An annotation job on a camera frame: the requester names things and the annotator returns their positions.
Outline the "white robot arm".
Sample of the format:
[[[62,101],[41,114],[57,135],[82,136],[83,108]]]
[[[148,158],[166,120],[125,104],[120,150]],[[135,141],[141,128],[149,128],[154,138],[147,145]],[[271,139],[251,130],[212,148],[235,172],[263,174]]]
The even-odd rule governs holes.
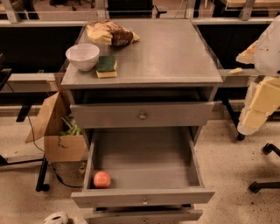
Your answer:
[[[280,107],[280,16],[236,60],[253,64],[265,76],[249,85],[237,125],[240,133],[252,135]]]

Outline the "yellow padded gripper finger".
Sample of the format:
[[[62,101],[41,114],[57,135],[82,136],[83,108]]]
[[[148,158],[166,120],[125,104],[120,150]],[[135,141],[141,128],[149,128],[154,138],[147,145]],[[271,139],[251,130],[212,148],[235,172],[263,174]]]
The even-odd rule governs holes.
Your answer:
[[[237,130],[245,135],[256,133],[280,107],[280,78],[266,77],[259,83],[252,82],[246,93]]]

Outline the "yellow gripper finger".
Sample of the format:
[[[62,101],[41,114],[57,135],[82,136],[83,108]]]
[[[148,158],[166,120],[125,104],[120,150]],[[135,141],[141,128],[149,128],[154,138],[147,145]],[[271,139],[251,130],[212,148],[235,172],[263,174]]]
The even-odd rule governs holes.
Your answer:
[[[236,57],[236,61],[242,64],[254,64],[255,63],[255,49],[258,41],[252,43],[246,50],[239,53]]]

